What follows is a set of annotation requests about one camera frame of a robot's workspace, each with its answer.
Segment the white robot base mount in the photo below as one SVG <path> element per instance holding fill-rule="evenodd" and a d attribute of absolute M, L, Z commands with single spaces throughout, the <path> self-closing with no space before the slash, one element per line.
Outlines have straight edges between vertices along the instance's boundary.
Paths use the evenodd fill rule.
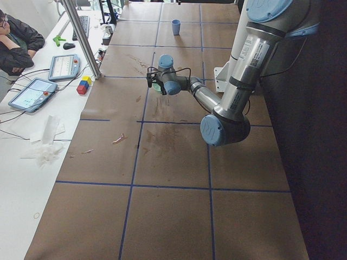
<path fill-rule="evenodd" d="M 224 93 L 227 86 L 229 62 L 226 62 L 223 67 L 214 68 L 215 89 L 218 93 Z"/>

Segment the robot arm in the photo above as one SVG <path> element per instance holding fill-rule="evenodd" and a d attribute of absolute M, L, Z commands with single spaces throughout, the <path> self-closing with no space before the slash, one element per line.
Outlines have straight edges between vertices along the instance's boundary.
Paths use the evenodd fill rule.
<path fill-rule="evenodd" d="M 244 1 L 230 59 L 215 73 L 215 80 L 225 86 L 222 97 L 196 77 L 178 76 L 170 55 L 148 68 L 147 84 L 158 84 L 163 95 L 189 91 L 209 113 L 200 124 L 208 145 L 240 142 L 250 132 L 243 110 L 276 46 L 285 38 L 316 33 L 320 8 L 320 1 Z"/>

